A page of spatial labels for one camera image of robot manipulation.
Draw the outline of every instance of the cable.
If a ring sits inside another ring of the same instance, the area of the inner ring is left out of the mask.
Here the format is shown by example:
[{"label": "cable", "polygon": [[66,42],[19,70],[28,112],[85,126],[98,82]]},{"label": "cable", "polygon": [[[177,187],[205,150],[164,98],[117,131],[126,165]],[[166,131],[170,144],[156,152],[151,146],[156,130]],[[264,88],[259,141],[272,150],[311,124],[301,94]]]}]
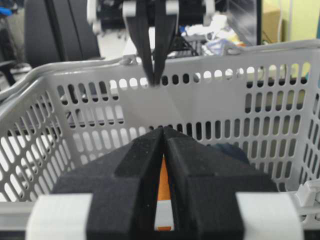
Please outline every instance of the cable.
[{"label": "cable", "polygon": [[290,0],[290,12],[289,12],[289,24],[288,24],[288,32],[287,32],[287,40],[291,40],[291,27],[292,27],[292,10],[293,10],[294,1]]},{"label": "cable", "polygon": [[279,17],[279,23],[278,23],[277,41],[278,41],[278,43],[280,43],[281,42],[281,26],[282,26],[283,11],[282,11],[282,0],[278,0],[278,2],[279,2],[279,8],[280,8],[280,17]]}]

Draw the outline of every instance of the shopping basket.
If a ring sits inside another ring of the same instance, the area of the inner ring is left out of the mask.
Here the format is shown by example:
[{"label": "shopping basket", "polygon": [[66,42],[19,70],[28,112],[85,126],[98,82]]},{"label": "shopping basket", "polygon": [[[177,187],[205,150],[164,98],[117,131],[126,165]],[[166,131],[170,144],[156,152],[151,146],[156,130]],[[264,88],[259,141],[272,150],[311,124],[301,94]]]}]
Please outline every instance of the shopping basket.
[{"label": "shopping basket", "polygon": [[139,64],[47,64],[0,93],[0,200],[34,201],[57,178],[159,126],[230,143],[279,191],[320,176],[320,41],[171,59],[159,87]]}]

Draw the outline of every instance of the robotic arm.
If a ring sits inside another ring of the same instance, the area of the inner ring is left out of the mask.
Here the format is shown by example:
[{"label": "robotic arm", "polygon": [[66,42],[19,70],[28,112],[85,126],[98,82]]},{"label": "robotic arm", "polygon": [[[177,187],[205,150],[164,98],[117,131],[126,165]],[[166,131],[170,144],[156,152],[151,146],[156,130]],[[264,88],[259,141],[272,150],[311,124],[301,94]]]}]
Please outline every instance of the robotic arm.
[{"label": "robotic arm", "polygon": [[[88,0],[87,20],[94,33],[126,28],[151,86],[160,84],[179,25],[208,26],[215,0]],[[155,27],[154,66],[149,27]]]}]

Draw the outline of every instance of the orange object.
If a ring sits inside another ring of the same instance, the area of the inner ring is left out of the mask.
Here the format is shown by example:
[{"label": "orange object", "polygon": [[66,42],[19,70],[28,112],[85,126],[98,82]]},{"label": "orange object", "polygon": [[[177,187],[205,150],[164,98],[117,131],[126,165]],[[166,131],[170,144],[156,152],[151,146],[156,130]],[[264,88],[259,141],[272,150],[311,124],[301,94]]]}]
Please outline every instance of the orange object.
[{"label": "orange object", "polygon": [[158,231],[160,231],[160,232],[168,232],[168,231],[171,231],[171,227],[170,226],[159,226],[158,227]]},{"label": "orange object", "polygon": [[165,158],[163,157],[161,171],[160,171],[158,201],[170,200],[170,199],[171,199],[171,196],[170,196],[170,188],[169,188],[169,182],[168,182],[168,171],[167,171]]}]

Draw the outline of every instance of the black chair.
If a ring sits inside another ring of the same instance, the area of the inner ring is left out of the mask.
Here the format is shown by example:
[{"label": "black chair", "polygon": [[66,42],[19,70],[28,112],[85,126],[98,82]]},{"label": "black chair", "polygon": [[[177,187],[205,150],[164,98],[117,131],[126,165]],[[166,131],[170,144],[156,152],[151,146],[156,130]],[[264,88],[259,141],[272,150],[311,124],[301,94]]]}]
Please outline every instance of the black chair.
[{"label": "black chair", "polygon": [[87,0],[26,0],[24,6],[25,57],[33,68],[100,57]]}]

